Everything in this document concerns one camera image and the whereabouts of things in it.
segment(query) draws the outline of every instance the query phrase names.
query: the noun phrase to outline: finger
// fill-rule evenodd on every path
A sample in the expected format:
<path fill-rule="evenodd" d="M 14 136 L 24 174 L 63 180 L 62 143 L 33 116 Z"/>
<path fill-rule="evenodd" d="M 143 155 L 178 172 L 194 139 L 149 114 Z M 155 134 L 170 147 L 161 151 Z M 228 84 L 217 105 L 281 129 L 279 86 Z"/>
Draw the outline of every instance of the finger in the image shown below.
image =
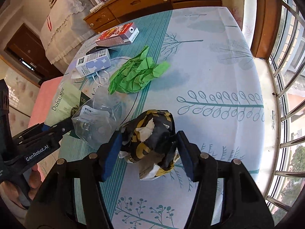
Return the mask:
<path fill-rule="evenodd" d="M 2 184 L 2 188 L 5 192 L 5 194 L 7 195 L 7 197 L 12 202 L 17 204 L 19 207 L 24 208 L 18 199 L 18 196 L 19 196 L 18 189 L 16 188 L 16 186 L 14 184 L 12 184 L 11 182 L 5 181 Z"/>
<path fill-rule="evenodd" d="M 32 188 L 37 188 L 39 186 L 39 183 L 41 182 L 41 175 L 39 171 L 32 171 L 30 177 L 29 177 L 29 185 Z"/>
<path fill-rule="evenodd" d="M 29 191 L 29 198 L 30 198 L 31 200 L 33 200 L 33 199 L 35 198 L 35 195 L 37 194 L 38 189 L 39 189 L 39 187 L 41 186 L 41 184 L 42 184 L 42 181 L 40 181 L 40 184 L 38 185 L 37 188 L 33 188 L 33 189 L 31 189 L 31 190 Z"/>
<path fill-rule="evenodd" d="M 32 167 L 32 170 L 33 170 L 33 171 L 37 171 L 37 170 L 38 170 L 38 165 L 35 164 L 35 165 Z"/>

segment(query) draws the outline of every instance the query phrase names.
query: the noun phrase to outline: red box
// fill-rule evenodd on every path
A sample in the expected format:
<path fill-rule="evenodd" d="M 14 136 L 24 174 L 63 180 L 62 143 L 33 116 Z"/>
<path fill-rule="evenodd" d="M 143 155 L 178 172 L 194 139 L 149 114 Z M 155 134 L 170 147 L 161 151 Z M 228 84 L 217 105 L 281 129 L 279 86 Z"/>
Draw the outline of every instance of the red box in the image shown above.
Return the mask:
<path fill-rule="evenodd" d="M 131 44 L 139 34 L 139 29 L 135 23 L 127 23 L 121 26 L 110 28 L 101 33 L 101 36 L 96 39 L 96 44 L 99 46 L 117 46 Z"/>

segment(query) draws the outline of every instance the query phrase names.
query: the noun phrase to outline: small box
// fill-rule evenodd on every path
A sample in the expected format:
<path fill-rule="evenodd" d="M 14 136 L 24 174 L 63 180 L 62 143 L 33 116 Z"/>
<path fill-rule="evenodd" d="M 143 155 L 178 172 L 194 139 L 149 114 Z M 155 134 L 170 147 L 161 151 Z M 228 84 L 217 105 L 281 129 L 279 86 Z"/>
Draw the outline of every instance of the small box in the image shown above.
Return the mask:
<path fill-rule="evenodd" d="M 108 49 L 81 57 L 76 62 L 76 69 L 82 77 L 111 66 Z"/>
<path fill-rule="evenodd" d="M 99 46 L 131 44 L 138 34 L 139 29 L 135 23 L 131 22 L 102 32 L 101 36 L 96 39 L 96 44 Z"/>

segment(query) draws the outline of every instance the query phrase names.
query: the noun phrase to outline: metal bolt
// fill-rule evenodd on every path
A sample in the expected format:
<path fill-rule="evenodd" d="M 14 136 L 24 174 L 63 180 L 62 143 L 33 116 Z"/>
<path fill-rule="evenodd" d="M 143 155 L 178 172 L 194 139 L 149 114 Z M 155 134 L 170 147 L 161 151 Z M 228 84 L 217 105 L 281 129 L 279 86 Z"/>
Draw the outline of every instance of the metal bolt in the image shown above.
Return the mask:
<path fill-rule="evenodd" d="M 65 162 L 63 158 L 60 158 L 59 160 L 56 161 L 57 164 L 61 165 Z"/>
<path fill-rule="evenodd" d="M 97 158 L 97 154 L 96 153 L 90 153 L 89 154 L 89 158 L 90 159 L 96 159 Z"/>
<path fill-rule="evenodd" d="M 233 163 L 236 164 L 236 165 L 240 165 L 242 162 L 239 159 L 234 158 Z"/>
<path fill-rule="evenodd" d="M 206 152 L 200 153 L 200 157 L 203 159 L 207 159 L 209 155 Z"/>

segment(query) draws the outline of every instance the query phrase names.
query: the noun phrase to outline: crumpled green paper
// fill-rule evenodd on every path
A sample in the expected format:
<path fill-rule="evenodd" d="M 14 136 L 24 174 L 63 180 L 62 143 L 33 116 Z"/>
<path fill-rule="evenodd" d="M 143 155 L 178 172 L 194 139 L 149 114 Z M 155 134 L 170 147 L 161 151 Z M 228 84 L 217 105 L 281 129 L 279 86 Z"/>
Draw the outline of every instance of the crumpled green paper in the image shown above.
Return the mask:
<path fill-rule="evenodd" d="M 168 62 L 157 65 L 152 57 L 146 57 L 148 46 L 139 55 L 129 59 L 110 77 L 109 94 L 136 93 L 143 89 L 152 79 L 161 76 L 170 66 Z"/>

